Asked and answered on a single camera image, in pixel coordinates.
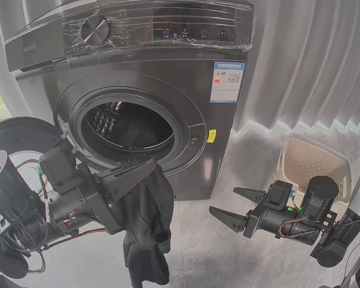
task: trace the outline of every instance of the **washing machine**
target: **washing machine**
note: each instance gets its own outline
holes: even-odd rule
[[[34,117],[79,160],[103,170],[154,158],[176,200],[209,199],[253,15],[246,0],[77,0],[26,26],[5,51]]]

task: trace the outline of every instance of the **play/pause button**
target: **play/pause button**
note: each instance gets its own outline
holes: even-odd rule
[[[227,29],[225,29],[225,28],[220,29],[219,35],[220,35],[221,38],[227,38],[228,35],[229,35],[229,31]]]

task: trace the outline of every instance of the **plastic wrap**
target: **plastic wrap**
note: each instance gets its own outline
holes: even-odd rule
[[[87,45],[81,37],[81,26],[93,15],[103,16],[109,25],[107,39],[97,46]],[[240,49],[245,52],[252,47],[254,9],[250,3],[212,0],[108,3],[64,15],[62,31],[68,60],[152,46]]]

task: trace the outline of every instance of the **white laundry basket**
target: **white laundry basket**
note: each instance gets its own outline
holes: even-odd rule
[[[268,189],[275,180],[291,183],[296,192],[294,202],[299,207],[308,182],[317,175],[327,175],[339,186],[339,194],[332,206],[335,212],[349,204],[352,191],[349,161],[338,152],[293,132],[264,188]]]

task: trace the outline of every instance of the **gray tile floor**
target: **gray tile floor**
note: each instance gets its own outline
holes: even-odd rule
[[[360,174],[360,129],[319,126],[307,132],[302,125],[295,131],[305,134],[343,154],[351,164],[355,183]],[[340,284],[346,259],[334,268],[323,268],[309,256],[312,247],[291,240],[277,240],[258,231],[251,239],[234,233],[209,214],[213,205],[245,214],[254,203],[233,193],[234,187],[262,189],[290,130],[283,124],[268,131],[248,123],[241,134],[231,136],[216,187],[210,200],[175,202],[172,250],[166,255],[170,269],[168,288],[318,288]],[[52,248],[45,253],[47,269],[42,275],[28,275],[17,281],[30,288],[104,287],[129,288],[124,266],[124,233],[110,236],[96,233]],[[347,251],[360,242],[360,234]],[[352,255],[352,266],[360,247]],[[30,267],[41,265],[36,255]],[[158,287],[145,282],[144,287]]]

